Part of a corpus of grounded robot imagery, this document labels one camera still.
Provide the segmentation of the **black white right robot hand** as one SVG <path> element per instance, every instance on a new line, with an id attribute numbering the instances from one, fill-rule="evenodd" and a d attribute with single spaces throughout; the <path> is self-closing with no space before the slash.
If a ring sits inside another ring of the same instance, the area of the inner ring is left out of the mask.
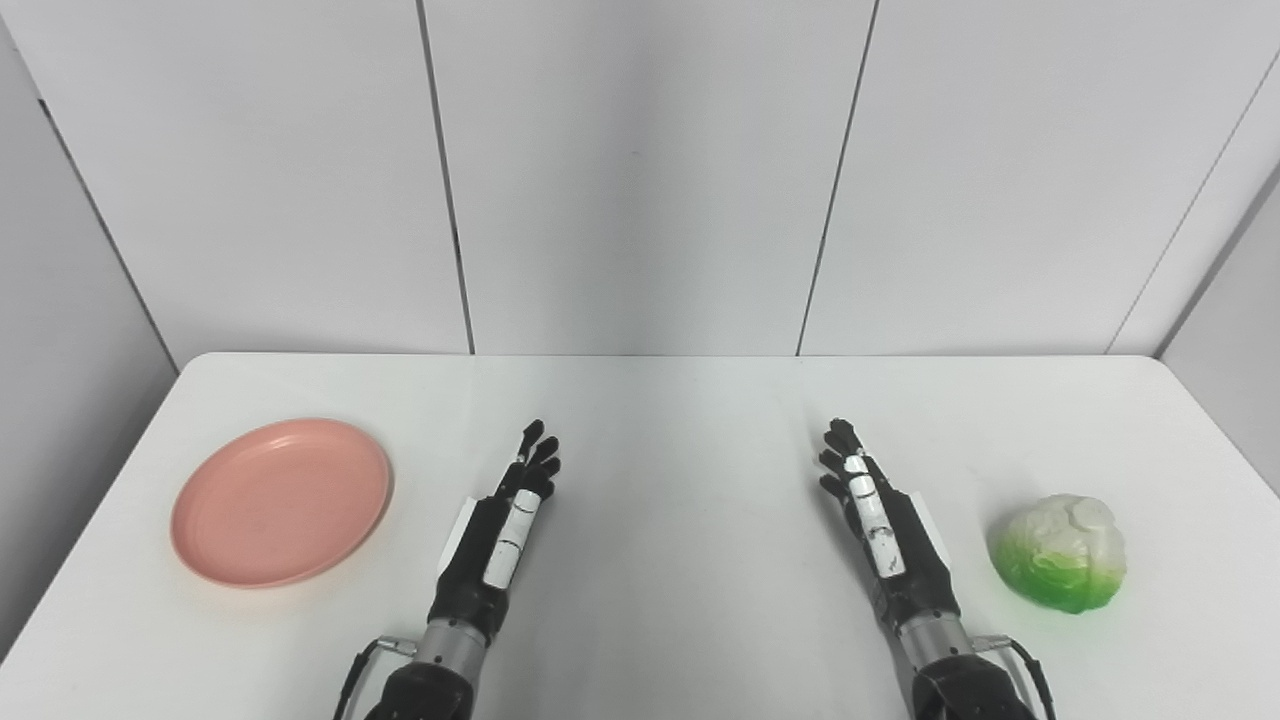
<path id="1" fill-rule="evenodd" d="M 890 483 L 847 420 L 832 419 L 823 439 L 819 483 L 870 565 L 878 620 L 897 633 L 918 618 L 960 618 L 950 570 L 910 496 Z"/>

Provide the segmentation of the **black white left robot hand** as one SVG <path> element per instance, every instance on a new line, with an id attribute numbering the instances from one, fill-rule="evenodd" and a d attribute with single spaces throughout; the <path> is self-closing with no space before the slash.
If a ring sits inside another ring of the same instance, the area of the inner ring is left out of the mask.
<path id="1" fill-rule="evenodd" d="M 556 492 L 561 443 L 540 419 L 522 434 L 495 491 L 474 505 L 451 561 L 436 580 L 428 620 L 476 630 L 493 644 L 509 610 L 509 589 L 541 506 Z"/>

